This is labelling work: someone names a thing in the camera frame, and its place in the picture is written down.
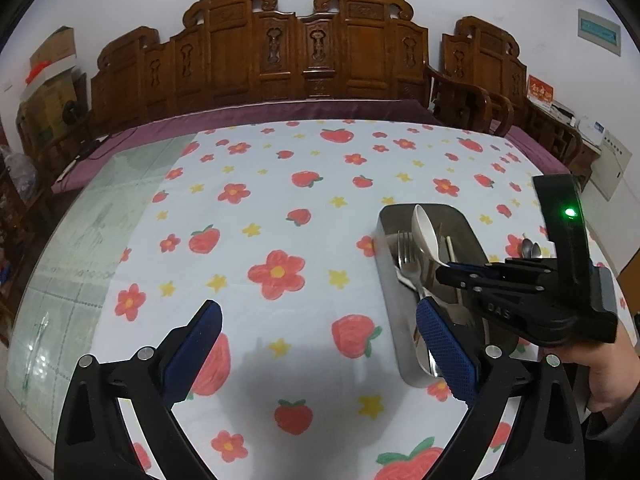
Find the person's right hand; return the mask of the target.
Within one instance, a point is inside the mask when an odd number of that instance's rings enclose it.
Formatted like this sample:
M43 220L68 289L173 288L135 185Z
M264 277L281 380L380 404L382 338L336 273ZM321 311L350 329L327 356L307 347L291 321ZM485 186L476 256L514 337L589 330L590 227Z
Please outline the person's right hand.
M612 422L630 403L639 385L639 357L622 323L612 344L572 342L563 360L589 368L588 410Z

